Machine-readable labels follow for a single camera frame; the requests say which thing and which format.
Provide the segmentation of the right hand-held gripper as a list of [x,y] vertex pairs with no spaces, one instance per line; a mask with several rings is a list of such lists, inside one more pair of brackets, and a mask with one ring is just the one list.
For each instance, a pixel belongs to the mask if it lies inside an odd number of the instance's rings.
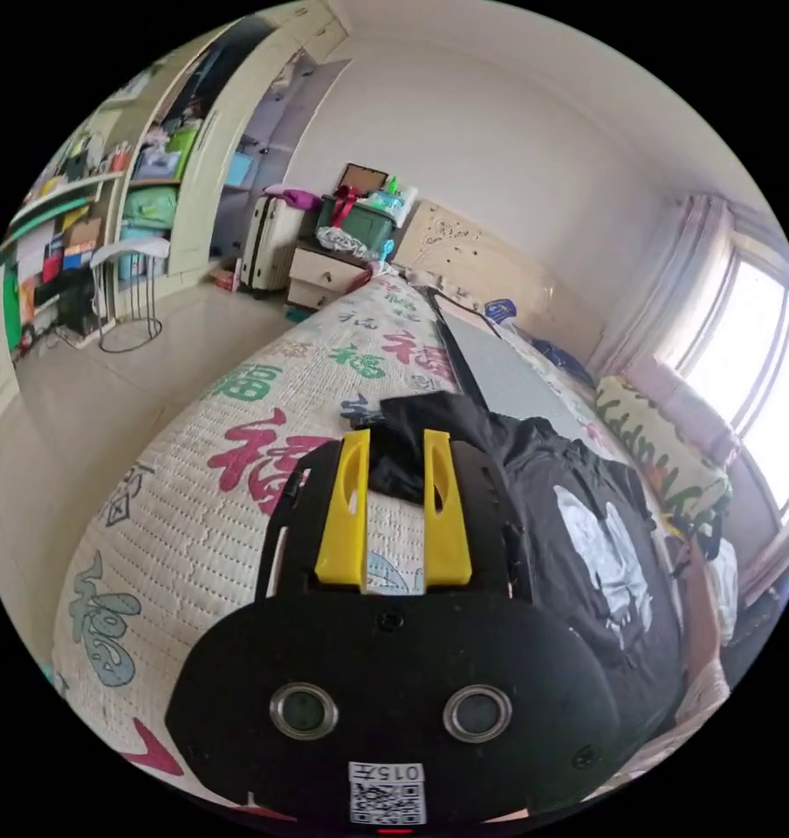
[[670,514],[671,577],[681,578],[695,567],[706,570],[717,559],[723,537],[724,515],[711,512],[707,522]]

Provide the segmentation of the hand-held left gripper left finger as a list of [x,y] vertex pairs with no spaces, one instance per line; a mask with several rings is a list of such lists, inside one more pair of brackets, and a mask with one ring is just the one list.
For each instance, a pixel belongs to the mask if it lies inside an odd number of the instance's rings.
[[314,565],[321,584],[367,582],[369,457],[369,429],[351,431],[343,437]]

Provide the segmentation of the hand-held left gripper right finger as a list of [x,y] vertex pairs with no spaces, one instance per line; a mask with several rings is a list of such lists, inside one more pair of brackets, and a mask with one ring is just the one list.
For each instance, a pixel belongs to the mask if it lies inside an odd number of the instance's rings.
[[449,434],[425,430],[423,453],[424,584],[466,586],[472,565]]

